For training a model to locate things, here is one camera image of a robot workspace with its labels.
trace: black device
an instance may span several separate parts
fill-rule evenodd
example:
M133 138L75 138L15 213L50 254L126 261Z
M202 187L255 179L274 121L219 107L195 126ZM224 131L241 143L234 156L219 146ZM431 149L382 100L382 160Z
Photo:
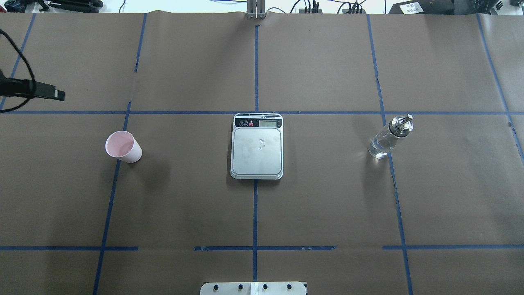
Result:
M97 13L104 7L104 3L100 0L53 0L49 1L49 6L76 12Z
M27 5L34 2L42 6L42 9L39 10L40 12L49 10L49 7L43 0L7 0L4 6L8 12L26 12Z
M522 2L524 2L524 0L511 0L511 1L509 2L509 5L513 5L513 6L517 6L517 7L518 7L518 6L520 6L520 4L521 4Z
M31 96L31 89L35 85L35 94ZM53 85L45 84L36 81L33 84L32 80L20 80L15 78L6 78L2 70L0 70L0 96L17 96L23 98L45 98L64 101L66 93Z
M15 78L7 78L5 77L4 73L0 69L0 96L17 96L17 97L23 97L26 100L23 101L21 104L5 109L0 110L0 113L7 113L14 110L18 110L19 108L25 106L29 102L29 100L40 97L45 99L55 99L64 101L66 98L66 93L60 90L57 90L55 86L41 83L35 80L35 74L33 73L31 66L29 65L29 62L27 61L26 57L20 51L18 46L16 46L15 42L11 37L0 29L0 35L4 35L7 41L11 44L11 46L15 49L15 51L18 53L20 58L24 61L26 64L27 70L29 71L29 75L31 76L31 80L20 80Z
M402 11L402 6L415 3L418 3L418 5L420 5L422 11L414 11L410 12L409 14L455 14L455 2L453 0L411 0L393 4L391 10L388 13L406 14L404 13L404 11Z

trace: blue painter's tape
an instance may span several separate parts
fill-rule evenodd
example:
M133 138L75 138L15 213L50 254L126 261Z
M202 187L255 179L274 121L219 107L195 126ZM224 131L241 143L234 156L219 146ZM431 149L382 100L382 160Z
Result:
M126 110L126 118L124 119L124 127L122 128L122 130L126 131L127 130L127 121L129 121L129 112L131 110L131 102L128 102L127 103L127 110Z
M138 251L138 247L105 247L104 251Z
M402 244L402 256L404 257L404 268L406 271L406 279L408 282L408 292L413 295L413 286L411 284L411 272L409 270L408 251L406 249L406 238L404 236L404 225L402 222L402 212L400 210L400 200L398 198L397 179L395 177L395 168L393 166L393 158L391 154L388 154L389 158L389 169L391 171L391 177L393 177L393 187L395 189L395 201L397 203L397 221L400 232L400 242Z
M126 118L124 120L124 126L123 130L127 129L127 121L129 120L129 112L131 110L131 102L127 104L127 110L126 110ZM118 173L120 171L120 160L116 160L116 167L115 167L115 174L113 176L113 185L111 187L111 196L109 198L109 206L107 208L107 216L105 219L105 226L104 226L104 235L102 237L102 249L100 250L99 255L99 263L96 268L96 276L95 276L95 283L93 286L93 295L96 295L98 292L98 286L100 282L100 274L102 272L102 262L104 261L104 252L105 252L105 246L107 244L107 233L109 232L109 223L111 221L111 212L113 211L113 202L115 200L115 193L116 193L116 182L118 181Z
M255 112L258 112L258 27L255 26Z
M252 246L203 246L194 247L194 251L252 251Z
M524 245L412 245L407 250L474 250L474 249L524 249ZM382 246L382 250L402 250L402 246Z
M142 41L144 40L144 31L146 30L147 13L144 13L144 19L142 20L142 30L140 32L140 41L138 41L138 50L136 52L136 64L135 72L138 71L138 62L140 61L140 52L142 51Z
M125 114L125 111L12 111L6 114Z
M482 44L484 45L484 50L486 51L486 56L488 58L489 66L491 67L493 77L495 78L497 89L500 94L500 99L502 100L502 104L504 105L504 110L506 111L508 122L511 124L511 132L513 133L513 139L515 140L515 144L517 145L517 150L520 155L520 160L522 161L522 164L524 165L524 153L522 151L522 145L520 144L519 136L517 135L517 131L515 130L515 125L513 124L511 115L509 114L508 104L506 102L506 98L504 97L504 92L502 91L502 87L500 86L500 81L498 80L497 71L495 70L495 66L493 65L491 54L489 53L488 45L486 43L486 37L484 35L484 29L482 28L481 17L478 13L477 13L477 22L478 22L478 29L481 32Z
M331 251L336 246L258 246L260 251Z
M371 18L368 15L367 17L367 28L369 31L369 43L371 44L371 54L373 56L373 66L375 68L375 79L377 82L377 91L378 91L378 97L379 97L379 103L380 103L380 111L382 113L382 124L386 124L386 111L384 109L384 102L382 99L382 89L380 87L380 82L378 80L378 65L377 65L377 57L375 54L375 44L373 43L373 30L371 28ZM391 172L391 177L393 178L393 186L395 188L395 200L397 202L397 221L398 221L398 228L400 232L400 241L402 243L402 256L404 258L404 269L406 271L406 281L408 284L408 292L409 295L413 295L413 286L411 284L411 272L409 270L409 260L408 260L408 252L406 250L406 240L404 237L404 226L402 224L402 213L400 210L400 201L398 198L398 190L397 190L397 180L395 178L395 169L393 167L393 158L391 157L391 154L388 154L389 158L389 169Z
M382 100L382 88L380 87L380 81L378 80L378 66L377 66L377 56L375 54L375 43L373 43L373 30L371 29L371 18L369 14L366 14L367 17L367 29L369 31L369 43L371 44L371 55L373 57L373 67L375 69L375 80L377 83L378 91L378 101L380 103L380 111L382 112L382 125L386 125L386 115L384 114L384 102Z
M149 114L149 115L234 115L242 113L241 111L131 111L130 114Z
M253 282L257 281L258 247L258 180L253 181Z
M435 111L435 112L426 112L426 111L400 111L400 112L384 112L387 115L397 115L397 114L412 114L412 115L505 115L505 112L446 112L446 111Z
M22 53L24 53L24 49L26 48L27 39L29 39L29 34L31 33L31 29L32 29L33 23L35 22L35 18L36 18L36 13L33 13L31 22L29 23L29 27L27 28L27 31L26 31L26 36L24 37L24 41L22 42L22 47L20 47L20 51ZM18 55L18 57L16 58L15 65L13 66L13 70L11 71L11 76L10 76L11 78L15 76L16 69L18 68L19 62L20 62L20 55ZM2 97L2 102L0 102L0 110L4 108L5 101L6 101L6 97L4 96Z
M129 114L187 114L187 115L234 115L249 111L129 111ZM379 111L264 111L283 115L381 115ZM387 115L505 115L506 112L447 112L447 111L387 111ZM6 114L127 114L126 111L12 111ZM510 115L524 115L524 112L509 112Z
M252 251L252 246L197 246L194 251ZM331 251L336 246L257 246L258 251Z

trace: scale display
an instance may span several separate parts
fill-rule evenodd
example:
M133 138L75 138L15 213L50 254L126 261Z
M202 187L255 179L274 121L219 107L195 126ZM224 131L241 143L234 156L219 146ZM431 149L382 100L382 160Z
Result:
M275 113L238 113L233 119L231 176L239 179L282 178L283 119Z

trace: cup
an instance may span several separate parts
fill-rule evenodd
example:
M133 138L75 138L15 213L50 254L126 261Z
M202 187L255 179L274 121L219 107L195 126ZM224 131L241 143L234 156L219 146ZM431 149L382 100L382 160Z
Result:
M127 131L117 131L109 135L105 141L105 151L111 157L127 163L135 163L142 156L142 148Z

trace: black cable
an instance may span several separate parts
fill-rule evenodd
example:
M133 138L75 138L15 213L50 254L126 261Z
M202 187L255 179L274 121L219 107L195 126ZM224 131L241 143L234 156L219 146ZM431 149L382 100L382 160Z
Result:
M5 110L0 110L0 113L7 113L7 112L14 111L14 110L18 110L19 108L25 106L26 103L29 102L30 99L32 99L32 98L35 97L35 92L36 92L36 79L35 79L35 74L33 74L32 69L31 69L31 66L30 66L29 63L27 62L26 57L24 56L24 54L22 54L22 51L20 51L20 49L18 49L18 47L16 46L15 42L11 39L11 37L10 37L6 32L4 32L4 31L1 30L1 29L0 29L0 34L4 35L4 36L6 37L7 41L9 41L9 43L11 43L11 45L12 45L13 48L16 50L16 52L18 53L18 55L20 55L20 58L22 58L22 60L23 60L24 63L26 64L27 70L29 71L29 74L31 75L31 80L32 80L31 93L29 94L29 97L26 98L26 100L25 100L24 102L22 102L21 104L17 105L16 107L13 107L13 108L10 108L10 109L5 109Z
M292 13L292 12L293 12L294 7L295 7L299 2L300 2L300 0L297 0L297 1L295 2L295 4L293 4L293 7L291 8L291 11L290 11L289 13Z
M120 8L118 9L118 13L120 13L120 10L122 9L122 7L124 7L125 4L126 4L126 0L124 0L124 2L122 3L122 5L121 5Z
M340 12L340 9L342 9L342 6L344 6L344 4L349 4L350 5L350 9L351 9L351 3L349 2L344 2L340 5L339 9L336 11L336 13L338 14Z
M244 1L240 1L240 0L209 0L209 1L213 1L213 2L244 2L244 3L247 3L246 0L244 0Z
M270 9L268 9L267 11L270 11L271 9L278 9L278 10L280 10L280 11L284 12L284 10L282 10L282 9L280 9L280 8L278 8L278 7L271 7L271 8L270 8Z

